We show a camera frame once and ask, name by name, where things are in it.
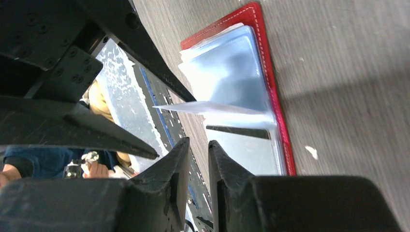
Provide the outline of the dark grey card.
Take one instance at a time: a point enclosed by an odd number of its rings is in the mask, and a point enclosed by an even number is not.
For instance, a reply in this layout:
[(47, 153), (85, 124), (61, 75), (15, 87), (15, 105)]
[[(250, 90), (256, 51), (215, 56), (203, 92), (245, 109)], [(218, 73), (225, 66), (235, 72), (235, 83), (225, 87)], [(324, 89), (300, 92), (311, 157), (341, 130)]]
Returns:
[(286, 175), (284, 156), (276, 129), (206, 126), (209, 141), (216, 140), (230, 158), (254, 175)]

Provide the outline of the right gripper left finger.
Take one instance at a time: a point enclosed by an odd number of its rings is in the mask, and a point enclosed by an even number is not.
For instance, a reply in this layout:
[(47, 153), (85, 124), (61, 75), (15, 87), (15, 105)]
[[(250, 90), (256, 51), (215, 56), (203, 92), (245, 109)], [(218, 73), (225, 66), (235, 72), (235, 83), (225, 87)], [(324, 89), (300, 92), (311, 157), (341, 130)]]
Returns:
[(0, 191), (3, 232), (180, 232), (190, 140), (131, 179), (20, 179)]

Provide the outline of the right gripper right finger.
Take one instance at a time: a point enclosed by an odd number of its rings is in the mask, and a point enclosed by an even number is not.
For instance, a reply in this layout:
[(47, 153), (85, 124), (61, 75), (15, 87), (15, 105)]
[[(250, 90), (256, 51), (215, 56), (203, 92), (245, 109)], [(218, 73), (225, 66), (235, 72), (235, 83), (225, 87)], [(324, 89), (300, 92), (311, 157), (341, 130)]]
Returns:
[(398, 232), (379, 189), (359, 176), (256, 176), (208, 145), (216, 232)]

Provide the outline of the red leather card holder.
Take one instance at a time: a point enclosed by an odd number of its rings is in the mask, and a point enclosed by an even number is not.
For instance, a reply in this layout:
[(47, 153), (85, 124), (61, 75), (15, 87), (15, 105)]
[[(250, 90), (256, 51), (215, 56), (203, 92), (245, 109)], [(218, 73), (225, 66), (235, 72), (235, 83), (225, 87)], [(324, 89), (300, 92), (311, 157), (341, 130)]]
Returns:
[(181, 42), (179, 69), (196, 101), (160, 109), (202, 115), (210, 126), (276, 129), (286, 175), (296, 175), (261, 5), (249, 2)]

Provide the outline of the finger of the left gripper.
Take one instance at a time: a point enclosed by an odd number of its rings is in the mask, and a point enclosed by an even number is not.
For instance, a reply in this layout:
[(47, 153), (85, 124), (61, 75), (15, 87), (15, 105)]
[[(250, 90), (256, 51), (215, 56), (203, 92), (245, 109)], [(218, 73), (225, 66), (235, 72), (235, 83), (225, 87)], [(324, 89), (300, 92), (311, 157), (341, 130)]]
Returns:
[(185, 102), (196, 101), (169, 69), (131, 0), (78, 0), (76, 3), (110, 39), (180, 99)]
[(0, 144), (120, 151), (154, 160), (157, 151), (79, 103), (0, 98)]

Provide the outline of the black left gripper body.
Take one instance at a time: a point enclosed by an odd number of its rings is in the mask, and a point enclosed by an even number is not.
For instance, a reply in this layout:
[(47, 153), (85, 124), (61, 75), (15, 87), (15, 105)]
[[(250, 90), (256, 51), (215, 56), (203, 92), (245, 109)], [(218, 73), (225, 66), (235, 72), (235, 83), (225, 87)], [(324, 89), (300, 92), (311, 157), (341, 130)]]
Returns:
[(103, 24), (134, 12), (130, 0), (1, 1), (1, 95), (77, 102), (103, 68)]

